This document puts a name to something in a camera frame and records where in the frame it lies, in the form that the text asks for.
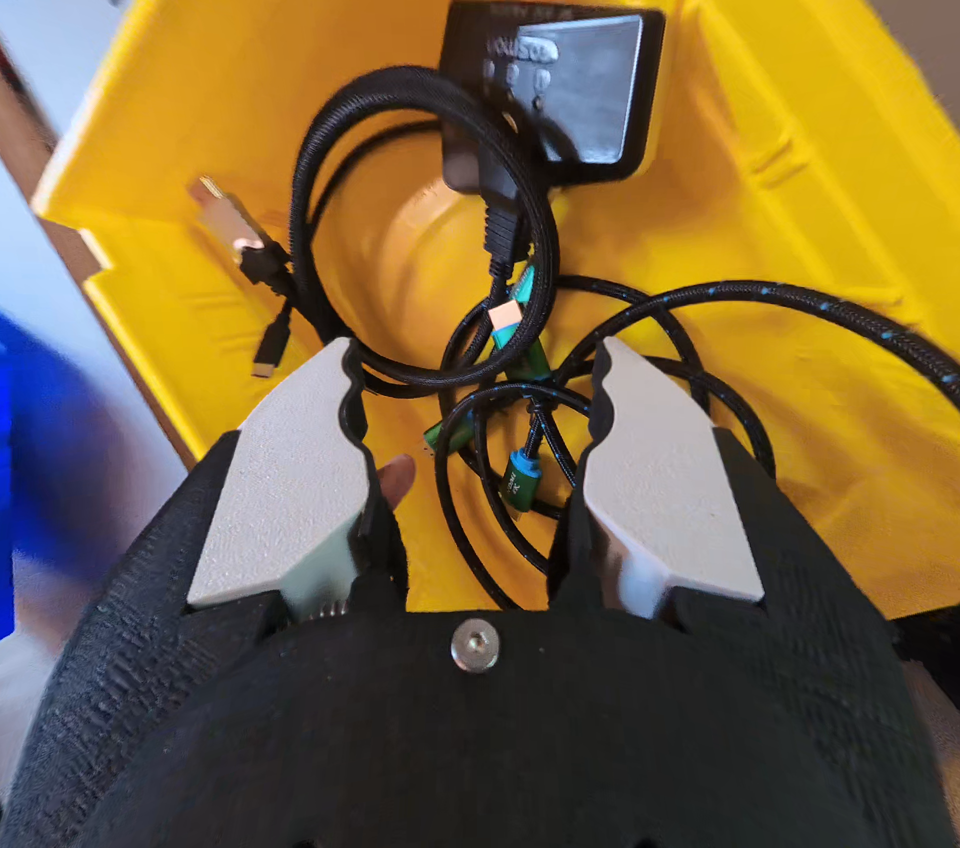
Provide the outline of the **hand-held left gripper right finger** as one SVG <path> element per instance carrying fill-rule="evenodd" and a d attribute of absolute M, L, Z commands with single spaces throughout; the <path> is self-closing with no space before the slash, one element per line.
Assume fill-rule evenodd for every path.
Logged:
<path fill-rule="evenodd" d="M 676 589 L 764 597 L 708 415 L 618 338 L 599 343 L 578 487 L 606 607 L 654 619 Z"/>

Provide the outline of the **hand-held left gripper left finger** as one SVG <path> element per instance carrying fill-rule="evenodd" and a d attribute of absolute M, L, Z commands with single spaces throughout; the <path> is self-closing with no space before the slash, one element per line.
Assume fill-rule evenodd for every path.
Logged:
<path fill-rule="evenodd" d="M 276 386 L 238 429 L 187 595 L 193 609 L 277 592 L 289 612 L 345 602 L 354 530 L 376 494 L 363 367 L 338 337 Z"/>

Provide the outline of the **black HDMI switch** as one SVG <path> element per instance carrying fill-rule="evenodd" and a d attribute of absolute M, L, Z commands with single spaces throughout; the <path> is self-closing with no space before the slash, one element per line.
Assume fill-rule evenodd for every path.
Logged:
<path fill-rule="evenodd" d="M 296 311 L 319 340 L 354 335 L 321 282 L 314 237 L 339 184 L 379 146 L 438 132 L 443 182 L 485 205 L 490 291 L 468 324 L 477 340 L 452 367 L 426 369 L 361 346 L 371 389 L 394 398 L 468 386 L 533 359 L 559 286 L 551 190 L 618 182 L 651 143 L 666 16 L 655 9 L 453 0 L 438 68 L 394 65 L 360 75 L 319 109 L 299 148 L 289 247 L 208 177 L 190 194 L 200 222 L 253 285 L 283 299 L 251 374 L 282 362 Z"/>

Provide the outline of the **yellow plastic bin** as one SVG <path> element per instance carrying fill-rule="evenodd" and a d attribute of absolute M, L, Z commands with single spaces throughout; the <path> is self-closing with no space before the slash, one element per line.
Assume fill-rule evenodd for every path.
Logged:
<path fill-rule="evenodd" d="M 667 16 L 653 157 L 551 194 L 560 272 L 658 294 L 820 290 L 958 360 L 958 134 L 867 0 L 518 0 Z M 277 377 L 251 363 L 279 305 L 198 221 L 203 175 L 286 241 L 294 165 L 354 77 L 433 67 L 450 0 L 134 0 L 33 204 L 78 229 L 86 290 L 199 458 L 319 348 L 299 316 Z M 486 295 L 483 206 L 440 182 L 436 135 L 375 152 L 317 239 L 331 301 L 384 356 L 436 367 Z M 958 412 L 838 326 L 760 303 L 678 312 L 756 411 L 778 485 L 889 618 L 958 604 Z"/>

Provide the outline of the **person's left hand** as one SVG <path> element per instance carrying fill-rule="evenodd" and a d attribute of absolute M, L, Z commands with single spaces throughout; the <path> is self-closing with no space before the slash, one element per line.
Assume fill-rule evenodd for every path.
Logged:
<path fill-rule="evenodd" d="M 402 453 L 377 471 L 380 490 L 390 510 L 395 511 L 411 491 L 417 474 L 415 459 Z"/>

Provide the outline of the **blue plastic bin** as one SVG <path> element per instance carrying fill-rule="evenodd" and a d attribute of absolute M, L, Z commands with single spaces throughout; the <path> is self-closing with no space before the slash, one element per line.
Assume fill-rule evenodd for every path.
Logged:
<path fill-rule="evenodd" d="M 74 364 L 2 315 L 7 523 L 19 627 L 65 636 L 116 554 L 114 419 Z"/>

